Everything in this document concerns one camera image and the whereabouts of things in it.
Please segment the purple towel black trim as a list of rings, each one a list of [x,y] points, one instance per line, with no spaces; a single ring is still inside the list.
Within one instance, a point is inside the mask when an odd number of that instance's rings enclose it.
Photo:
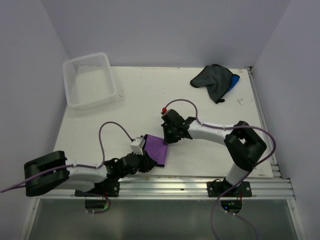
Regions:
[[[164,143],[164,139],[150,134],[146,134],[144,139],[144,150],[157,163],[157,167],[164,168],[168,153],[168,146]]]

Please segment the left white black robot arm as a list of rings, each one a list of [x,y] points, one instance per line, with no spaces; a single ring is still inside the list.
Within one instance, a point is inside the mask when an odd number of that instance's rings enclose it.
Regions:
[[[77,197],[117,197],[120,179],[137,172],[147,173],[156,165],[147,152],[129,153],[97,167],[71,161],[59,150],[24,164],[25,193],[37,197],[62,189],[74,190]]]

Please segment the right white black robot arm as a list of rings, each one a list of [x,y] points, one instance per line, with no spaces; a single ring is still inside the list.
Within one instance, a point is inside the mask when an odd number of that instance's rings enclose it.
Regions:
[[[233,160],[233,165],[220,187],[211,184],[216,191],[227,196],[235,196],[240,190],[240,179],[250,173],[267,149],[264,140],[245,121],[239,121],[235,129],[211,128],[199,123],[195,117],[184,119],[174,109],[161,112],[164,143],[173,144],[182,139],[205,140],[225,146]]]

